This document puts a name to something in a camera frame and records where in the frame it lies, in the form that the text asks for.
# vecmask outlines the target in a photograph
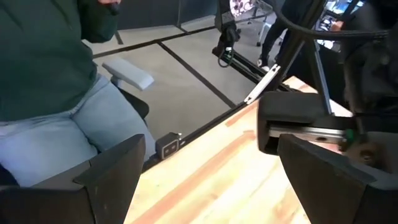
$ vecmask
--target green sweatshirt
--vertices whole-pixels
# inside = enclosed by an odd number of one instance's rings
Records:
[[[97,0],[0,0],[0,121],[75,107],[97,72],[81,40],[106,42],[116,24]]]

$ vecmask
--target jeans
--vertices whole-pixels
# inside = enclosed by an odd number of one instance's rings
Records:
[[[144,134],[146,159],[155,141],[137,111],[105,77],[70,111],[0,122],[0,164],[30,187],[121,143]]]

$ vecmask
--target gray floor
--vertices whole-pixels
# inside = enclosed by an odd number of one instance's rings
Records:
[[[269,16],[267,21],[273,23],[274,20],[274,16]],[[247,22],[238,24],[242,33],[235,49],[252,62],[256,62],[261,51],[260,47],[256,47],[261,21],[262,19],[256,19],[251,21],[251,24]],[[212,25],[214,17],[206,17],[185,23],[182,28],[193,31]],[[119,33],[124,45],[119,45],[115,38],[105,44],[88,45],[95,54],[98,54],[180,34],[182,31],[176,27],[156,27],[123,30]],[[220,33],[213,29],[172,39],[164,44],[231,101],[238,104],[255,85],[233,68],[221,68],[218,65],[217,58],[211,54],[211,50],[217,44],[219,36]],[[271,57],[276,51],[277,48],[271,52]],[[95,62],[101,65],[113,57],[125,58],[154,77],[155,83],[142,92],[129,85],[124,85],[123,88],[149,104],[150,113],[147,122],[155,138],[160,138],[168,132],[182,133],[186,136],[229,109],[202,82],[158,45],[97,58]],[[99,72],[110,77],[110,74],[101,67]]]

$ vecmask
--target wooden tabletop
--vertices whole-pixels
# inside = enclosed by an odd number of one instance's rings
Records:
[[[296,78],[285,83],[315,91]],[[142,174],[124,223],[309,223],[279,158],[258,150],[256,120],[253,103]]]

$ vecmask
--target chair armrest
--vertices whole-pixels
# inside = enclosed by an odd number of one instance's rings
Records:
[[[114,84],[117,84],[116,80],[123,80],[142,91],[154,82],[154,78],[149,73],[120,57],[104,62],[102,66],[112,74]]]

